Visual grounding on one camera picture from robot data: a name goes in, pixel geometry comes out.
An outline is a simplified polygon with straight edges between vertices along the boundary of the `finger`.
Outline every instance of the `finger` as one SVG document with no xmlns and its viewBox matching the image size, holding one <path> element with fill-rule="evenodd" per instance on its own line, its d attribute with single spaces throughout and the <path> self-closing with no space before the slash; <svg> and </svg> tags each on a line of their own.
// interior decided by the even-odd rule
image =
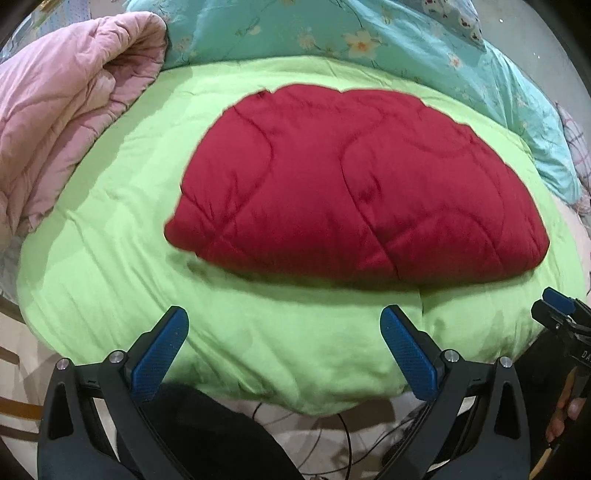
<svg viewBox="0 0 591 480">
<path fill-rule="evenodd" d="M 564 433 L 564 412 L 562 410 L 556 410 L 550 424 L 546 429 L 546 439 L 552 442 L 555 438 L 560 437 Z"/>
<path fill-rule="evenodd" d="M 585 398 L 575 398 L 569 405 L 569 418 L 576 420 L 579 418 L 581 410 L 585 405 Z"/>
<path fill-rule="evenodd" d="M 574 376 L 577 371 L 577 368 L 573 368 L 568 376 L 566 377 L 566 382 L 564 383 L 564 388 L 562 389 L 562 393 L 560 394 L 560 398 L 558 399 L 558 403 L 556 408 L 563 409 L 566 406 L 566 403 L 569 401 L 570 393 L 573 391 L 574 387 Z"/>
</svg>

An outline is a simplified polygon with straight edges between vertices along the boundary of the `plaid pillow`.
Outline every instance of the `plaid pillow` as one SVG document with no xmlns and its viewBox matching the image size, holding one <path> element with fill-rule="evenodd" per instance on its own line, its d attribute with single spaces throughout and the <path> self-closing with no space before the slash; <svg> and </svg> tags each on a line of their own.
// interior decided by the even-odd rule
<svg viewBox="0 0 591 480">
<path fill-rule="evenodd" d="M 579 215 L 591 214 L 591 155 L 589 146 L 585 140 L 583 129 L 574 121 L 568 113 L 559 104 L 556 104 L 558 115 L 564 128 L 564 137 L 569 145 L 570 155 L 573 157 L 574 169 L 577 172 L 579 180 L 583 184 L 583 195 L 574 205 Z"/>
</svg>

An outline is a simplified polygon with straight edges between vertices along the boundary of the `floor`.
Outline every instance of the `floor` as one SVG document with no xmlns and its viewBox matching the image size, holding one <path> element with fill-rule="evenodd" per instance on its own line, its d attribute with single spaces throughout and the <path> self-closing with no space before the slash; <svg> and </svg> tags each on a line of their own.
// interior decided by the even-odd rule
<svg viewBox="0 0 591 480">
<path fill-rule="evenodd" d="M 569 110 L 586 132 L 591 132 L 591 98 L 568 56 L 541 18 L 522 0 L 473 2 L 480 13 L 485 37 L 513 59 L 552 101 Z M 123 0 L 90 0 L 92 15 L 116 14 L 122 11 L 122 3 Z M 3 316 L 0 316 L 0 345 L 18 353 L 21 358 L 19 367 L 0 362 L 0 395 L 41 403 L 59 356 L 38 343 L 24 325 Z M 232 403 L 230 406 L 247 414 L 255 408 L 252 403 Z M 404 397 L 395 406 L 388 401 L 376 401 L 346 412 L 345 420 L 353 431 L 354 457 L 367 451 L 385 429 L 399 423 L 413 406 L 412 399 Z M 257 419 L 284 447 L 300 451 L 293 460 L 301 465 L 301 471 L 321 472 L 346 464 L 346 442 L 337 418 L 310 419 L 265 407 L 258 412 Z M 370 428 L 379 422 L 382 422 L 380 428 Z M 38 428 L 34 422 L 4 417 L 0 423 L 30 431 Z M 322 435 L 322 442 L 314 448 L 319 435 Z M 17 440 L 6 442 L 18 460 L 36 477 L 35 445 Z M 373 478 L 385 448 L 386 442 L 367 461 L 354 468 L 351 479 Z M 340 480 L 344 475 L 339 472 L 327 474 L 326 478 Z"/>
</svg>

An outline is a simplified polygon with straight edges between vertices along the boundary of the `black fabric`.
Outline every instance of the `black fabric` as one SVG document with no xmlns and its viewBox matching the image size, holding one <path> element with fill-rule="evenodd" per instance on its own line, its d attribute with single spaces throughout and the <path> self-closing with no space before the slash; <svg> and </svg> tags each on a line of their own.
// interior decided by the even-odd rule
<svg viewBox="0 0 591 480">
<path fill-rule="evenodd" d="M 2 437 L 0 437 L 0 478 L 10 480 L 33 480 L 31 475 L 14 458 Z"/>
<path fill-rule="evenodd" d="M 275 439 L 257 422 L 207 395 L 162 385 L 142 410 L 160 438 L 196 480 L 302 480 Z M 135 470 L 117 438 L 119 458 Z"/>
<path fill-rule="evenodd" d="M 530 427 L 532 465 L 548 448 L 546 427 L 573 367 L 574 362 L 564 356 L 564 344 L 550 332 L 540 335 L 515 363 Z"/>
</svg>

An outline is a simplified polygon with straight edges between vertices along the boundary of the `green comforter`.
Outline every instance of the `green comforter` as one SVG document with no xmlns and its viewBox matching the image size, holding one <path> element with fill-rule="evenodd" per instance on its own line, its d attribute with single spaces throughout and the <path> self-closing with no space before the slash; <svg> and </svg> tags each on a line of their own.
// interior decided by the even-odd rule
<svg viewBox="0 0 591 480">
<path fill-rule="evenodd" d="M 238 276 L 175 250 L 163 225 L 199 139 L 240 98 L 289 83 L 396 89 L 471 125 L 532 193 L 551 240 L 544 262 L 509 281 L 419 290 Z M 489 361 L 517 356 L 540 331 L 529 309 L 547 286 L 584 296 L 574 241 L 518 136 L 427 87 L 317 57 L 161 74 L 99 138 L 27 238 L 18 277 L 31 329 L 77 364 L 128 348 L 175 304 L 188 311 L 191 327 L 169 379 L 308 414 L 404 389 L 379 332 L 384 306 L 399 304 L 441 347 Z"/>
</svg>

